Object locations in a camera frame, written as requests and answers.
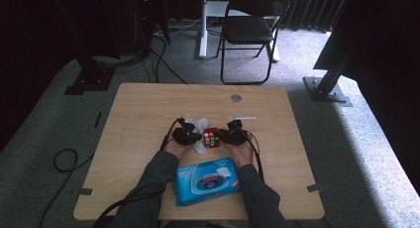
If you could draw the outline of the multicoloured puzzle cube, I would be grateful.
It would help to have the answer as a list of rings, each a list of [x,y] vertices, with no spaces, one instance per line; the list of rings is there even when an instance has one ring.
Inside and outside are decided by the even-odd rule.
[[[218,148],[220,146],[219,131],[217,128],[206,128],[203,132],[204,147],[206,149]]]

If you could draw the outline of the dark equipment rack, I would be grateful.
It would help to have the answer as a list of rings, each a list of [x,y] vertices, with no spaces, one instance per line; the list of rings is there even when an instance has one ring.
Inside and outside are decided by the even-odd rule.
[[[155,26],[159,26],[165,41],[170,44],[166,1],[134,0],[137,44],[139,51],[144,55],[150,51]]]

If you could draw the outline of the person's left hand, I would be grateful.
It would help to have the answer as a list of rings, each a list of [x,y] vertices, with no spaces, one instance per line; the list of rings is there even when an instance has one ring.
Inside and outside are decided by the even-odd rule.
[[[173,139],[169,139],[164,147],[163,150],[167,153],[173,154],[179,160],[184,156],[191,149],[191,146],[184,146],[177,144]]]

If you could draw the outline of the dark pleated curtain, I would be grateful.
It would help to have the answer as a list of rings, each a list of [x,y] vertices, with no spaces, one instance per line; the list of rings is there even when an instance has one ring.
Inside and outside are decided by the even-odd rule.
[[[290,8],[282,25],[290,30],[331,32],[348,0],[290,0]]]

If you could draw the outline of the black folding chair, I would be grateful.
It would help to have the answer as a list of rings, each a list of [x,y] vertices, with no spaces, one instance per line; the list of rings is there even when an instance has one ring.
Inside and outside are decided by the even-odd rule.
[[[227,85],[260,85],[271,73],[278,27],[290,7],[289,0],[231,0],[225,10],[224,22],[216,52],[221,56],[220,79]],[[264,79],[257,81],[227,81],[225,79],[226,51],[255,51],[258,57],[265,47],[268,65]]]

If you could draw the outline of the black stand with flat base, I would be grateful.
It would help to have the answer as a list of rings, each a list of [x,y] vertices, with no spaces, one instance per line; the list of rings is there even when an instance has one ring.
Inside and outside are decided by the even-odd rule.
[[[82,95],[85,91],[107,91],[116,67],[100,65],[92,57],[77,59],[81,70],[75,81],[66,88],[65,95]]]

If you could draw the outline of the person's right hand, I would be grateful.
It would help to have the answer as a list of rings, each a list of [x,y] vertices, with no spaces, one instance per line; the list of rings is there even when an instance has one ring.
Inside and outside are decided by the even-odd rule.
[[[245,142],[240,146],[227,144],[226,147],[230,151],[232,160],[237,169],[253,163],[254,149],[249,142]]]

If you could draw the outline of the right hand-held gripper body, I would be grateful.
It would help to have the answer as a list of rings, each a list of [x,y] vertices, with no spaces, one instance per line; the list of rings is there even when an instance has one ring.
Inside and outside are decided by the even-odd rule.
[[[243,123],[241,117],[230,117],[228,125],[228,141],[230,145],[241,146],[245,142],[248,142],[250,138],[254,137],[254,134],[243,129]]]

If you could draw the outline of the white wet wipe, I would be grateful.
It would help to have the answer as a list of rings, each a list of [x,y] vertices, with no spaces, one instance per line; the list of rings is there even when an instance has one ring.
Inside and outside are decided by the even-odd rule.
[[[203,132],[206,128],[210,127],[209,121],[206,118],[196,120],[196,119],[193,119],[189,114],[187,114],[185,118],[185,122],[192,124],[195,128],[199,129],[202,132],[201,134],[202,142],[199,144],[198,143],[194,144],[193,148],[199,155],[205,155],[207,153],[207,149],[204,147],[204,144],[203,144],[204,142]]]

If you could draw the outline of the black metal stand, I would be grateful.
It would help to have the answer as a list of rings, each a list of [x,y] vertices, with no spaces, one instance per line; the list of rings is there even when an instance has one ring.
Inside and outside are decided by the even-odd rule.
[[[338,80],[345,72],[354,49],[355,42],[351,42],[346,50],[341,53],[335,68],[328,70],[323,77],[303,77],[306,89],[313,101],[337,103],[341,107],[353,106],[350,97],[346,96],[338,85]]]

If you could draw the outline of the blue wet wipe pack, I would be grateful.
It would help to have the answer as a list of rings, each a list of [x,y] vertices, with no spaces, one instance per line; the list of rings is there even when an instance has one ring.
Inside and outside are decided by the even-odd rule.
[[[240,190],[231,158],[178,168],[173,182],[177,206],[189,206]]]

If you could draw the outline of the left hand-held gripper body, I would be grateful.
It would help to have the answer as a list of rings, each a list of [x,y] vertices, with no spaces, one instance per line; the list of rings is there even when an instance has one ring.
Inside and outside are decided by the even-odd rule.
[[[195,127],[190,123],[186,123],[184,118],[178,118],[176,122],[180,125],[180,127],[173,130],[172,138],[177,144],[190,146],[192,145],[194,139],[199,139],[199,134],[191,133]]]

